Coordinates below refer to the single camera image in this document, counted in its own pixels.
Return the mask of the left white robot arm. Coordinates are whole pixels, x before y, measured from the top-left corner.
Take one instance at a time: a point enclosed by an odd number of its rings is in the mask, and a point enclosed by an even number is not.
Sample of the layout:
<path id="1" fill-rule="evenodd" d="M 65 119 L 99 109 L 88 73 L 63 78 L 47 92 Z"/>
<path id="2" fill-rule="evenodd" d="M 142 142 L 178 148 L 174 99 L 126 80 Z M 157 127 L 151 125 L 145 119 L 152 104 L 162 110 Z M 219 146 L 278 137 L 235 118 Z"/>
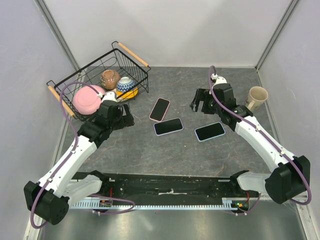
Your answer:
<path id="1" fill-rule="evenodd" d="M 110 185 L 103 174 L 95 171 L 77 183 L 69 184 L 85 160 L 93 154 L 111 133 L 134 125 L 134 118 L 127 103 L 112 100 L 102 102 L 96 113 L 75 132 L 75 138 L 60 160 L 37 182 L 29 181 L 23 188 L 30 223 L 39 216 L 46 223 L 57 225 L 70 207 L 82 199 L 97 194 L 106 196 Z"/>

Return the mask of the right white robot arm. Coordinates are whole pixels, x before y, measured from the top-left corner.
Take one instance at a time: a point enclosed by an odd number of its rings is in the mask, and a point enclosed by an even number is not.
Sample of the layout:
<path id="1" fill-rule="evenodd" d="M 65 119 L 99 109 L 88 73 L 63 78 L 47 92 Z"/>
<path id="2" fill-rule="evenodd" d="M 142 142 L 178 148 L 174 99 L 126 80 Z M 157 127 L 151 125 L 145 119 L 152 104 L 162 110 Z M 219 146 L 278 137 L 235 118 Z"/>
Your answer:
<path id="1" fill-rule="evenodd" d="M 201 112 L 217 114 L 223 124 L 250 144 L 269 168 L 269 173 L 243 170 L 232 175 L 229 191 L 233 196 L 255 191 L 282 204 L 306 192 L 307 200 L 303 204 L 310 203 L 310 161 L 304 155 L 295 156 L 265 131 L 246 106 L 237 104 L 230 84 L 217 84 L 212 90 L 198 88 L 190 104 L 193 112 L 198 111 L 200 102 Z"/>

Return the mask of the blue patterned bowl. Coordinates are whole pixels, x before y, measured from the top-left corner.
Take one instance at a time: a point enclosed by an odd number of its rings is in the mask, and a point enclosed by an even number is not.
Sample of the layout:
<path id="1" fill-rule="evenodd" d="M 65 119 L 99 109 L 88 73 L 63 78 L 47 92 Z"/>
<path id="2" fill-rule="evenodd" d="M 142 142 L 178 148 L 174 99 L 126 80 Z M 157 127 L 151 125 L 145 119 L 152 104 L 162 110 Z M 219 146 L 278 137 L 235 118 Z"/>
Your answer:
<path id="1" fill-rule="evenodd" d="M 132 90 L 134 86 L 135 82 L 131 78 L 124 76 L 117 82 L 116 90 L 119 92 L 119 95 L 121 95 Z"/>

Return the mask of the pink plate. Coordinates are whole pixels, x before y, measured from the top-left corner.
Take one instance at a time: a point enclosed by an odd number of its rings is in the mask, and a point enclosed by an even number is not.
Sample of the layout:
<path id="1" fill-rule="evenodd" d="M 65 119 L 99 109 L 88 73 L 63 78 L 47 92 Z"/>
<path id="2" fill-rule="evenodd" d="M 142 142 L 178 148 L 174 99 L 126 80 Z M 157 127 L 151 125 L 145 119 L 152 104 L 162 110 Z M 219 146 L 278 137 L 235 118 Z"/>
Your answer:
<path id="1" fill-rule="evenodd" d="M 91 87 L 85 85 L 79 89 L 73 97 L 72 103 L 81 115 L 91 115 L 95 113 L 102 103 L 98 93 L 102 93 L 103 95 L 106 93 L 106 91 L 98 85 L 91 86 L 97 92 Z"/>

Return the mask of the brown ceramic bowl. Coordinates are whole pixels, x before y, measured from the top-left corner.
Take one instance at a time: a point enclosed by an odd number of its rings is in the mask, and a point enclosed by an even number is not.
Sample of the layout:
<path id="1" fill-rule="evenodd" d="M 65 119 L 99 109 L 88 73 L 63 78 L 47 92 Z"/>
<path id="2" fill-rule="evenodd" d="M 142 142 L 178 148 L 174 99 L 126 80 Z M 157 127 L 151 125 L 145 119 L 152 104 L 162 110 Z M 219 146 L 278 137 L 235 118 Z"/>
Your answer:
<path id="1" fill-rule="evenodd" d="M 100 77 L 100 83 L 106 90 L 113 90 L 121 79 L 120 74 L 112 69 L 105 70 Z"/>

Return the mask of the cream mug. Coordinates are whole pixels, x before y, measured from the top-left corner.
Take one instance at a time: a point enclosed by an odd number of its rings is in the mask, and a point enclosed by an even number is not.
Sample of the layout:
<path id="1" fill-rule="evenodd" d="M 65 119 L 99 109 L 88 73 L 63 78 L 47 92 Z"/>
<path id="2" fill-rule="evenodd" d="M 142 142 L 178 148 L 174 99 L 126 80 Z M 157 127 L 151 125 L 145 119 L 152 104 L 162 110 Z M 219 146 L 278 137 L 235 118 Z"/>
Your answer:
<path id="1" fill-rule="evenodd" d="M 269 97 L 266 89 L 261 86 L 253 86 L 245 100 L 245 106 L 251 112 L 257 110 Z"/>

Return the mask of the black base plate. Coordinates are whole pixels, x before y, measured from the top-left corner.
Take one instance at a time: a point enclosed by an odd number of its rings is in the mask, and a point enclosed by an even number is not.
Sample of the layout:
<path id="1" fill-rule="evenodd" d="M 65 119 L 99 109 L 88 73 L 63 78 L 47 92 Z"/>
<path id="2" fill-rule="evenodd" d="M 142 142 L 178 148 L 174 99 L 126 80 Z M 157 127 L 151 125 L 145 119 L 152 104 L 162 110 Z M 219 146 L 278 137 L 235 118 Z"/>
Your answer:
<path id="1" fill-rule="evenodd" d="M 133 201 L 136 205 L 220 204 L 226 199 L 253 199 L 259 193 L 242 190 L 228 177 L 115 174 L 92 171 L 102 180 L 98 195 Z"/>

